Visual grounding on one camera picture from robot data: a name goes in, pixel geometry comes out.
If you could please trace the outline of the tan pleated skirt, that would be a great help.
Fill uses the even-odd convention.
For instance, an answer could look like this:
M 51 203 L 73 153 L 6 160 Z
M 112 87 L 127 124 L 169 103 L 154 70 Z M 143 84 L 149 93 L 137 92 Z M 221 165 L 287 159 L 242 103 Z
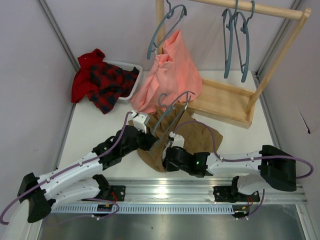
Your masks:
M 155 136 L 160 139 L 165 130 L 169 127 L 175 117 L 178 116 L 182 107 L 175 108 L 169 115 L 165 116 L 159 124 Z M 165 149 L 165 142 L 169 137 L 170 132 L 181 135 L 184 137 L 184 149 L 190 153 L 210 152 L 217 150 L 223 141 L 223 136 L 212 127 L 205 127 L 200 123 L 195 123 L 195 119 L 192 117 L 194 111 L 187 109 L 184 113 L 178 117 L 169 131 L 164 135 L 164 138 L 152 146 L 151 151 L 144 151 L 142 149 L 137 150 L 138 156 L 149 167 L 157 172 L 167 172 L 163 167 L 162 154 Z

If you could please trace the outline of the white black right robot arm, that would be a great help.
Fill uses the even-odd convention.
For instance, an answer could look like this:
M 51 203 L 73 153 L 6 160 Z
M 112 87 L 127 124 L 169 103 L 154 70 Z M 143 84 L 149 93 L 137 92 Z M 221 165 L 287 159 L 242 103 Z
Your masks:
M 189 153 L 179 146 L 167 147 L 162 165 L 168 172 L 184 171 L 190 176 L 231 177 L 230 194 L 249 196 L 264 189 L 294 192 L 297 189 L 296 161 L 272 146 L 247 154 L 216 156 L 210 152 Z

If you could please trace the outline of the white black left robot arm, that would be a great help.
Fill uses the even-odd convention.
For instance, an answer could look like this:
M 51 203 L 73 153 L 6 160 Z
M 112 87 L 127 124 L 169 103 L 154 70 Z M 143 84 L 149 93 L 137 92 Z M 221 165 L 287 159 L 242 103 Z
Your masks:
M 126 125 L 74 164 L 40 176 L 33 172 L 25 175 L 17 196 L 20 203 L 27 201 L 29 204 L 27 222 L 38 222 L 68 203 L 106 199 L 111 187 L 102 172 L 133 151 L 150 150 L 157 140 L 150 131 Z

